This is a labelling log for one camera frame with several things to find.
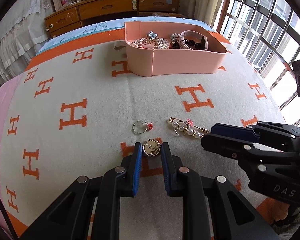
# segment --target pink flower charm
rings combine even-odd
[[[186,121],[188,122],[188,124],[189,124],[190,126],[193,126],[193,122],[191,121],[191,119],[188,118]]]
[[[147,130],[152,130],[152,128],[153,128],[152,123],[148,123],[148,124],[147,124]]]

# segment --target pink box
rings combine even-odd
[[[172,22],[125,22],[125,41],[129,70],[139,76],[152,77],[167,74],[215,73],[227,49],[204,28]],[[192,49],[143,49],[131,42],[146,37],[153,31],[158,37],[170,41],[172,33],[195,31],[206,36],[209,51]]]

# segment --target pink watch strap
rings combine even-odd
[[[189,46],[187,46],[185,44],[185,36],[192,36],[194,38],[197,38],[198,40],[200,40],[201,45],[204,45],[204,49],[203,50],[208,50],[208,39],[206,36],[203,36],[200,33],[194,32],[194,31],[184,31],[181,34],[177,35],[177,42],[179,43],[179,46],[181,49],[192,49]]]

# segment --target pearl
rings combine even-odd
[[[180,126],[179,126],[179,131],[184,131],[185,130],[185,126],[183,125],[183,124],[181,124]]]
[[[193,135],[194,130],[192,128],[188,128],[187,134],[188,135]]]
[[[195,47],[196,49],[201,49],[201,44],[197,42],[197,43],[194,45],[194,47]]]
[[[189,43],[188,43],[188,45],[189,45],[190,47],[193,47],[193,46],[195,45],[195,42],[194,42],[194,40],[189,40]]]
[[[198,132],[198,131],[194,132],[194,137],[195,138],[200,138],[200,135],[201,135],[200,132]]]

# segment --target white blanket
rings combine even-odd
[[[78,176],[102,176],[131,153],[135,142],[150,138],[167,141],[172,154],[200,175],[224,175],[259,206],[265,196],[248,188],[235,160],[204,151],[199,139],[177,136],[168,122],[170,117],[190,118],[209,129],[216,122],[241,127],[257,120],[284,123],[260,75],[234,46],[224,45],[231,52],[215,74],[136,76],[124,70],[124,49],[114,50],[114,42],[76,49],[25,72],[10,103],[0,147],[7,211],[29,226]],[[188,91],[180,93],[181,88]],[[208,99],[213,107],[198,104],[188,112],[183,103]],[[71,116],[66,105],[73,103],[78,104]],[[133,134],[133,123],[144,118],[153,122],[153,129]],[[82,122],[61,125],[74,119]],[[15,134],[8,134],[15,128]],[[166,195],[160,168],[160,156],[144,161],[138,195],[122,199],[120,239],[181,239],[182,200]]]

